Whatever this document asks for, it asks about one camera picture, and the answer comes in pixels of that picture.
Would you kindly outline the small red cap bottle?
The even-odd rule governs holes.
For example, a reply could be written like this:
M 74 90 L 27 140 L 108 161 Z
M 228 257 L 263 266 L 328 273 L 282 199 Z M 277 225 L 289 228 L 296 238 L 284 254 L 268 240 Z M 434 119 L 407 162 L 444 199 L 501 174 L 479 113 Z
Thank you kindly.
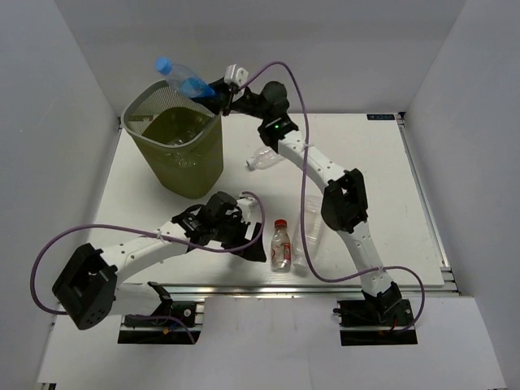
M 292 260 L 292 246 L 288 236 L 288 224 L 284 219 L 274 223 L 274 234 L 271 239 L 271 269 L 274 272 L 289 272 Z

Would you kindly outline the blue label blue cap bottle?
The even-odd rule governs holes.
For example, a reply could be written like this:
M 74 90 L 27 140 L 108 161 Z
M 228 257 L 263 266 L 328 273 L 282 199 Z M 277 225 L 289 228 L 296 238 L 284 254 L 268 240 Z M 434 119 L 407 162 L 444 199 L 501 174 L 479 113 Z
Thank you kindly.
M 159 57 L 155 63 L 156 71 L 163 76 L 170 87 L 191 98 L 193 95 L 193 87 L 197 85 L 208 85 L 195 72 L 185 65 L 173 63 L 167 57 Z

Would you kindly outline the large clear ribbed bottle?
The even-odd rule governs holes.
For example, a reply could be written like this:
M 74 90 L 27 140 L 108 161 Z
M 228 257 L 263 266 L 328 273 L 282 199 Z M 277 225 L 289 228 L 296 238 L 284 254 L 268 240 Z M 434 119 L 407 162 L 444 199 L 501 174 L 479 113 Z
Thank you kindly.
M 317 255 L 323 237 L 321 205 L 321 197 L 313 195 L 305 196 L 305 242 L 311 259 L 314 259 Z M 292 238 L 292 265 L 300 270 L 305 270 L 308 267 L 301 238 L 301 217 L 298 217 Z

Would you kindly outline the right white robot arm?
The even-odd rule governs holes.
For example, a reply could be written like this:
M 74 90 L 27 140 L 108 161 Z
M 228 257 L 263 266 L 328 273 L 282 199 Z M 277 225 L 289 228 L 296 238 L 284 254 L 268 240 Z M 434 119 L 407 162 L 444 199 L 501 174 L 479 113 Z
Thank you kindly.
M 323 222 L 338 234 L 353 259 L 368 317 L 387 323 L 397 312 L 401 292 L 371 238 L 363 174 L 358 169 L 345 170 L 310 144 L 308 132 L 301 131 L 288 115 L 287 90 L 280 82 L 268 82 L 261 93 L 226 85 L 223 80 L 211 86 L 213 97 L 194 101 L 214 114 L 236 112 L 260 119 L 258 133 L 264 145 L 301 168 L 303 180 L 316 184 L 323 195 Z

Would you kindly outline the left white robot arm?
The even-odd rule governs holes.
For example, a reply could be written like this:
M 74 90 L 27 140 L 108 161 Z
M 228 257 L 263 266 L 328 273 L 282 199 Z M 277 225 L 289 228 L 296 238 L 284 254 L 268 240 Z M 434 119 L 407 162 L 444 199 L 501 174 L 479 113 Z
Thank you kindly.
M 111 315 L 165 323 L 171 298 L 155 282 L 130 284 L 135 274 L 194 249 L 233 254 L 250 262 L 265 262 L 262 233 L 265 222 L 250 222 L 261 206 L 249 191 L 234 198 L 217 192 L 202 205 L 190 206 L 153 232 L 134 230 L 137 238 L 108 248 L 90 243 L 78 247 L 52 287 L 68 317 L 81 331 Z

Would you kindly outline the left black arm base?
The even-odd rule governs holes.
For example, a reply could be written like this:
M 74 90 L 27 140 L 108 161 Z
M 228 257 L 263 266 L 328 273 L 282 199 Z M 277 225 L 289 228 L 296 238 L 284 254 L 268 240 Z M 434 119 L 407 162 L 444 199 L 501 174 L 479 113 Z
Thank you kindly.
M 122 317 L 121 345 L 194 345 L 202 332 L 202 304 L 175 299 L 155 282 L 140 286 Z

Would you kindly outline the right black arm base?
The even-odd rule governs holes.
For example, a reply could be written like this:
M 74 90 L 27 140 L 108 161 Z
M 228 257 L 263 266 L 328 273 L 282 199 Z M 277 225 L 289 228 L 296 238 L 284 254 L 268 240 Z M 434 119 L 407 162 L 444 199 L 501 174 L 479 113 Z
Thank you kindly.
M 332 313 L 338 317 L 343 346 L 416 345 L 414 314 L 396 283 L 373 297 L 364 292 L 361 300 L 337 302 Z

